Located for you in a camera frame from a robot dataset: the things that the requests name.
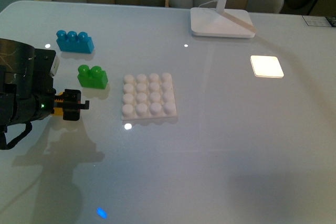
toy brick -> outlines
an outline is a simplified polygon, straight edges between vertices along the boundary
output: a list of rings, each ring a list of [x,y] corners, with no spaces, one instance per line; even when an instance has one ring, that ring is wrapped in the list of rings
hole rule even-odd
[[[56,35],[56,42],[61,51],[90,54],[94,49],[92,38],[88,37],[84,31],[77,35],[75,31],[70,31],[67,34],[65,31],[59,30]]]
[[[78,68],[78,80],[84,88],[105,89],[108,83],[106,72],[99,66],[91,69],[87,65],[80,65]]]
[[[124,77],[122,119],[157,119],[176,117],[173,81],[170,73],[160,77],[152,73],[147,78],[139,74],[136,78]]]

desk lamp base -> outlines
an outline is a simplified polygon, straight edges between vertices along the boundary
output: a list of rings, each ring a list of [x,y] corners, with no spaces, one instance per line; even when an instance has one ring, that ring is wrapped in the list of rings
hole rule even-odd
[[[191,8],[191,30],[196,36],[253,38],[256,29],[245,10],[225,9],[222,15],[209,8]]]

table surface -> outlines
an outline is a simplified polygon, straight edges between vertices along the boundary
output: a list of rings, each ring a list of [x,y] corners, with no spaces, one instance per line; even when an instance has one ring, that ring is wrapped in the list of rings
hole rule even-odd
[[[253,39],[226,39],[192,36],[186,9],[7,7],[0,37],[51,44],[55,89],[81,90],[90,110],[35,121],[0,153],[0,223],[335,223],[336,29],[250,16]],[[93,54],[61,52],[60,29],[86,31]],[[285,76],[256,77],[251,55],[278,57]],[[82,88],[81,64],[107,88]],[[123,77],[153,72],[172,74],[178,117],[125,130]]]

lego stud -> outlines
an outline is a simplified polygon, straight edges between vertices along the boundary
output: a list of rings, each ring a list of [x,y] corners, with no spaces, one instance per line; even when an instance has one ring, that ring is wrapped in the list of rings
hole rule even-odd
[[[124,96],[122,97],[122,102],[123,104],[134,104],[134,96],[132,94],[124,94]]]
[[[175,103],[173,102],[166,102],[163,105],[163,111],[164,113],[166,113],[167,115],[172,115],[176,112],[176,106]]]
[[[131,116],[133,116],[134,114],[134,109],[133,109],[133,106],[130,105],[130,104],[125,104],[122,109],[122,115],[125,117],[125,118],[129,118]]]
[[[151,93],[151,94],[149,95],[149,101],[150,101],[151,103],[153,103],[153,102],[159,102],[160,100],[161,100],[161,96],[160,96],[160,94],[157,93],[157,92],[153,92],[153,93]]]
[[[68,39],[71,42],[76,42],[78,40],[77,33],[75,31],[68,32]]]
[[[160,77],[157,73],[151,73],[149,75],[149,82],[159,82]]]
[[[124,76],[124,84],[126,83],[134,84],[134,76],[131,74],[126,74]]]
[[[146,93],[147,85],[145,83],[139,83],[136,85],[137,93]]]
[[[86,32],[84,31],[81,31],[79,34],[78,34],[78,40],[79,42],[81,43],[87,43],[89,41],[89,36]]]
[[[147,82],[147,76],[143,73],[137,75],[137,83],[146,83]]]
[[[78,67],[78,73],[81,77],[89,77],[90,76],[90,68],[88,65],[80,65]]]
[[[172,82],[172,75],[170,73],[163,73],[162,74],[162,82]]]
[[[150,105],[149,110],[152,115],[159,115],[162,110],[162,106],[158,102],[154,102]]]
[[[63,30],[57,31],[56,35],[60,41],[66,41],[68,39],[67,33]]]
[[[140,103],[135,107],[135,111],[136,111],[138,116],[146,116],[147,111],[148,111],[148,107],[147,107],[146,104]]]
[[[125,84],[123,89],[124,94],[126,93],[134,94],[134,86],[130,83]]]
[[[148,88],[150,92],[158,92],[160,89],[160,85],[157,82],[152,82],[151,84],[149,84]]]
[[[138,93],[135,96],[137,103],[146,103],[147,102],[147,95],[145,93]]]
[[[101,67],[94,66],[91,68],[91,74],[92,74],[92,77],[100,79],[103,76],[103,71],[101,70]]]

white lego baseplate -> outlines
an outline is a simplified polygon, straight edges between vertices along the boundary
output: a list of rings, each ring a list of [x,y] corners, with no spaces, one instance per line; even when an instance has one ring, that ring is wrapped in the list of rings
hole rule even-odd
[[[171,118],[177,116],[170,73],[124,76],[122,120]]]

